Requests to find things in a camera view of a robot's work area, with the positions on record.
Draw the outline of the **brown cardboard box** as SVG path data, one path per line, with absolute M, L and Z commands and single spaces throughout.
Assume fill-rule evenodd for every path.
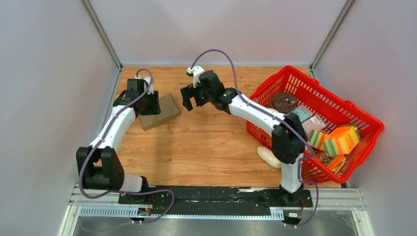
M 159 106 L 161 112 L 157 115 L 139 115 L 139 120 L 144 131 L 165 124 L 181 115 L 180 108 L 172 94 L 160 97 Z

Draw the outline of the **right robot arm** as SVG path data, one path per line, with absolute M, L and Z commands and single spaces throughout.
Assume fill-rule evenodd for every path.
M 211 103 L 216 109 L 240 117 L 258 126 L 271 137 L 273 156 L 280 161 L 282 179 L 279 194 L 282 203 L 293 206 L 300 200 L 303 183 L 300 179 L 300 161 L 308 143 L 299 117 L 294 113 L 274 112 L 247 98 L 235 88 L 225 88 L 216 73 L 200 66 L 188 68 L 186 74 L 193 82 L 180 92 L 183 106 L 191 111 Z

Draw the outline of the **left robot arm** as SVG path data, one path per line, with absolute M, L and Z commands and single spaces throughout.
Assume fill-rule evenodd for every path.
M 76 152 L 81 189 L 131 192 L 137 203 L 146 203 L 150 198 L 146 178 L 127 174 L 119 160 L 118 150 L 138 116 L 158 115 L 160 112 L 153 78 L 136 76 L 128 79 L 127 88 L 113 102 L 111 115 L 98 136 Z

